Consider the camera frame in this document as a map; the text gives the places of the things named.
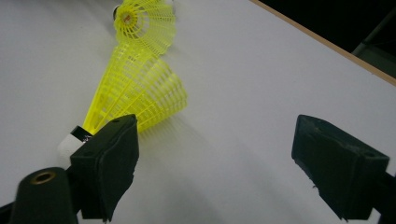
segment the white table surface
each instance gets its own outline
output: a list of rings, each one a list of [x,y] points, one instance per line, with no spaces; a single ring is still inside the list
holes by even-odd
[[[82,124],[117,44],[117,3],[0,1],[0,204],[56,166],[57,145]],[[389,155],[396,172],[394,86],[248,0],[176,7],[163,59],[189,105],[141,137],[113,223],[345,223],[290,157],[299,114]]]

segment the yellow shuttlecock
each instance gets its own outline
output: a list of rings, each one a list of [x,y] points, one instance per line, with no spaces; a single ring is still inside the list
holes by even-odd
[[[83,128],[95,134],[110,120],[136,114],[142,132],[187,105],[181,80],[162,60],[128,43],[114,48]]]
[[[176,34],[175,14],[163,0],[125,0],[114,20],[116,38],[134,48],[147,48],[155,56],[164,54]]]

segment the shuttlecock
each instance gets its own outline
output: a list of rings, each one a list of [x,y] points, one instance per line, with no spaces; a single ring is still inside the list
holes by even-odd
[[[116,38],[158,57],[173,43],[175,20],[173,7],[163,0],[125,0],[115,13]]]
[[[95,134],[110,120],[135,114],[137,130],[142,132],[186,105],[181,80],[164,61],[147,50],[120,43],[113,50],[82,127]]]

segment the plastic shuttlecock skirt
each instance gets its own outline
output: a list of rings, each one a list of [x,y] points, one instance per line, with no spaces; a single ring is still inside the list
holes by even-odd
[[[163,0],[125,0],[117,8],[114,28],[120,43],[130,42],[158,57],[173,43],[175,21],[172,6]]]
[[[127,43],[114,48],[83,128],[98,132],[110,120],[136,114],[139,132],[187,105],[181,80],[162,60]]]

